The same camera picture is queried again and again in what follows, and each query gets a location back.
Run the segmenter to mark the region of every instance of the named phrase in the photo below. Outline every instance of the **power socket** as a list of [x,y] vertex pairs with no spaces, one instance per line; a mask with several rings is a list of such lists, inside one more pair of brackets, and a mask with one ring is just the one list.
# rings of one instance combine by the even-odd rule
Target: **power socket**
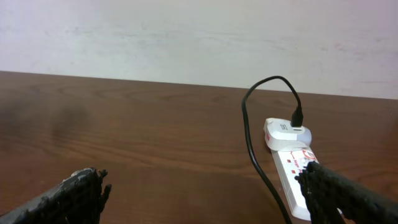
[[303,126],[293,128],[290,121],[284,119],[268,118],[264,131],[292,215],[311,220],[300,184],[294,179],[309,162],[318,162],[310,149],[310,130]]

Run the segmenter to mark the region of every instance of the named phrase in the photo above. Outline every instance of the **brown wooden surface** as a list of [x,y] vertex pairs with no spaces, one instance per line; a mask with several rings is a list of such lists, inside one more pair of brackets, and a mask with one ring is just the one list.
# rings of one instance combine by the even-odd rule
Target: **brown wooden surface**
[[[0,213],[94,166],[113,184],[101,223],[282,223],[247,154],[245,92],[0,72]],[[397,100],[300,97],[318,160],[398,201]],[[257,158],[284,201],[262,127],[295,104],[262,90],[248,102]]]

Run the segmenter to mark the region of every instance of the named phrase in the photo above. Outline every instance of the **white charger adapter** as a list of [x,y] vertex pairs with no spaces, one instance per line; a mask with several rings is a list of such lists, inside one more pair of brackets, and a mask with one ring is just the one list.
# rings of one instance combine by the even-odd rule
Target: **white charger adapter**
[[309,162],[318,162],[310,149],[310,130],[303,126],[292,127],[290,121],[285,119],[268,118],[264,131],[292,215],[311,220],[300,184],[294,179]]
[[290,121],[285,119],[267,118],[264,131],[267,145],[273,151],[301,150],[303,147],[309,147],[312,140],[308,128],[293,128]]

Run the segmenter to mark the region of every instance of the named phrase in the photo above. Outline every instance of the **white wall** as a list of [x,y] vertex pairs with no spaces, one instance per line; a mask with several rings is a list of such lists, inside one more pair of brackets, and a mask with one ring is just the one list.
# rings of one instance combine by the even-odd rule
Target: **white wall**
[[398,99],[398,1],[0,0],[0,70]]

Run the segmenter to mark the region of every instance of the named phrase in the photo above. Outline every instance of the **black cable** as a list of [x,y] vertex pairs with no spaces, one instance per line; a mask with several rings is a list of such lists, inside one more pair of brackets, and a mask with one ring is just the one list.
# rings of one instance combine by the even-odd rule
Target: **black cable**
[[292,221],[290,220],[289,214],[287,213],[287,210],[285,208],[285,205],[282,201],[282,199],[280,199],[280,196],[278,194],[278,192],[276,191],[275,187],[272,185],[271,181],[268,179],[268,177],[266,176],[266,174],[264,173],[264,171],[262,171],[260,164],[257,162],[256,156],[254,155],[254,151],[253,151],[253,146],[251,144],[251,138],[250,138],[250,127],[249,127],[249,117],[248,117],[248,112],[246,110],[246,100],[248,99],[249,95],[251,94],[251,92],[253,92],[254,89],[256,89],[257,86],[268,82],[270,80],[274,80],[274,79],[280,79],[283,82],[286,83],[286,85],[290,88],[290,90],[292,90],[292,93],[294,94],[294,97],[296,97],[297,100],[297,109],[295,111],[295,113],[293,114],[292,117],[292,124],[298,124],[300,123],[300,126],[302,124],[302,108],[301,108],[301,101],[300,98],[297,94],[297,92],[294,90],[293,86],[289,83],[289,81],[287,81],[286,78],[281,77],[281,76],[273,76],[273,77],[269,77],[266,78],[264,80],[261,80],[259,82],[257,82],[256,84],[254,84],[249,91],[246,93],[246,95],[244,96],[243,100],[242,100],[242,113],[243,113],[243,123],[244,123],[244,135],[246,137],[246,145],[248,147],[248,151],[249,151],[249,155],[250,155],[250,160],[253,163],[254,168],[256,168],[257,172],[259,173],[261,179],[264,181],[264,183],[266,183],[268,189],[271,191],[272,196],[274,196],[276,202],[278,203],[278,206],[284,216],[285,222],[288,224],[291,224]]

